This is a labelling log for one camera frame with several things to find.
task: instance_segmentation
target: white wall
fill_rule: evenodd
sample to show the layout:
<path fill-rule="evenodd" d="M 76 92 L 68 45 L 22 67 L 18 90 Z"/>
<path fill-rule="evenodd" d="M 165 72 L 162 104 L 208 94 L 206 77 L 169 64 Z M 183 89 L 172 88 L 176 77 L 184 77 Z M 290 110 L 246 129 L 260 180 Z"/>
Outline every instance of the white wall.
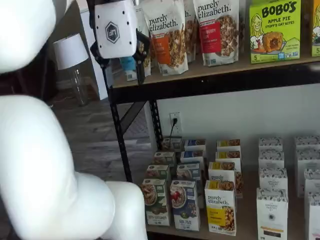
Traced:
<path fill-rule="evenodd" d="M 293 136 L 320 134 L 319 103 L 320 84 L 157 101 L 164 136 L 171 130 L 169 113 L 180 112 L 183 136 L 206 138 L 212 160 L 216 140 L 239 138 L 243 164 L 251 168 L 258 166 L 258 138 L 267 135 L 284 138 L 285 162 L 292 165 Z"/>

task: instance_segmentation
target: white lamp shade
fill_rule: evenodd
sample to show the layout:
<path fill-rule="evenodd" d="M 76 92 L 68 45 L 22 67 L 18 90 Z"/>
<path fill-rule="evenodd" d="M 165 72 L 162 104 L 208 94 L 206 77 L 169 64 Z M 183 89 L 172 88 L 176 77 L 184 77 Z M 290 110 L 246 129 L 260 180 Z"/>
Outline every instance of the white lamp shade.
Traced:
<path fill-rule="evenodd" d="M 71 68 L 89 57 L 79 33 L 54 42 L 53 47 L 58 70 Z"/>

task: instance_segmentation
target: power cord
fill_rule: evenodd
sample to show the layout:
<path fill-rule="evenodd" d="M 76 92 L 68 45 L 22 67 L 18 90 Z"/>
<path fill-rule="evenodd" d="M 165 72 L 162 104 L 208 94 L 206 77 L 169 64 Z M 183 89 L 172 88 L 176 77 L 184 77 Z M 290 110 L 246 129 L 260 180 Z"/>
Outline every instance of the power cord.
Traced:
<path fill-rule="evenodd" d="M 171 132 L 170 132 L 170 137 L 169 137 L 169 149 L 171 148 L 171 137 L 172 137 L 172 132 L 174 130 L 175 125 L 178 122 L 178 118 L 174 118 L 173 119 L 173 124 L 172 124 L 172 128 L 171 128 Z"/>

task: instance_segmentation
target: granola bag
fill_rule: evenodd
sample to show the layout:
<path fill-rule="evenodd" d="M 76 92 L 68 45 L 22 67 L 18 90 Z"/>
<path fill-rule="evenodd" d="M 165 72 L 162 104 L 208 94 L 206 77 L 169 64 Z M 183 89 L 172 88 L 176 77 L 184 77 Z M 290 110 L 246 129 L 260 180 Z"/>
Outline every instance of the granola bag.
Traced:
<path fill-rule="evenodd" d="M 185 49 L 188 63 L 196 60 L 196 45 L 198 33 L 198 20 L 195 12 L 194 1 L 184 0 L 185 14 Z"/>
<path fill-rule="evenodd" d="M 148 0 L 141 4 L 163 76 L 188 70 L 185 8 L 182 0 Z"/>
<path fill-rule="evenodd" d="M 193 0 L 204 66 L 230 64 L 239 54 L 239 0 Z"/>

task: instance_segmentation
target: red label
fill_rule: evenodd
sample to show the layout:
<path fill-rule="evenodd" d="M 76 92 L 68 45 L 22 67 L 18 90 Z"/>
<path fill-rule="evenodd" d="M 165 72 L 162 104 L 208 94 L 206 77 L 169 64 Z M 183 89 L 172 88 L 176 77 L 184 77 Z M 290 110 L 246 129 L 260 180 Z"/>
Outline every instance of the red label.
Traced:
<path fill-rule="evenodd" d="M 211 24 L 201 23 L 201 50 L 204 54 L 221 52 L 220 22 Z"/>

